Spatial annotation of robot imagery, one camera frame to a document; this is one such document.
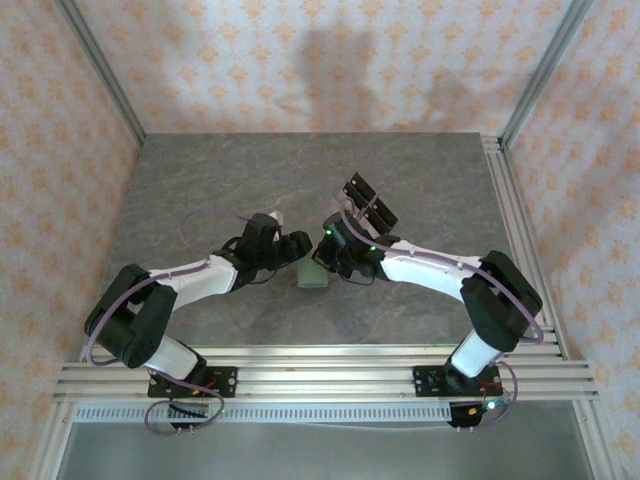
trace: black bracket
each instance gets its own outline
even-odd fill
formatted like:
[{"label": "black bracket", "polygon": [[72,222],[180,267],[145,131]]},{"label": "black bracket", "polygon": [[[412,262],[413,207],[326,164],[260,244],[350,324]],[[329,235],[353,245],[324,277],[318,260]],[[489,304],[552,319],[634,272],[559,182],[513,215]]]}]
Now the black bracket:
[{"label": "black bracket", "polygon": [[485,396],[483,384],[487,386],[487,397],[502,396],[502,382],[498,367],[486,367],[474,380],[476,381],[470,383],[467,388],[460,390],[449,384],[444,367],[434,365],[413,367],[416,397],[483,397]]},{"label": "black bracket", "polygon": [[[207,386],[214,392],[219,393],[224,398],[235,398],[238,386],[238,368],[237,367],[205,367],[201,374],[198,385]],[[212,397],[208,393],[194,391],[184,388],[170,382],[166,378],[152,374],[149,379],[149,389],[147,390],[149,398],[191,398],[198,399],[204,397]]]}]

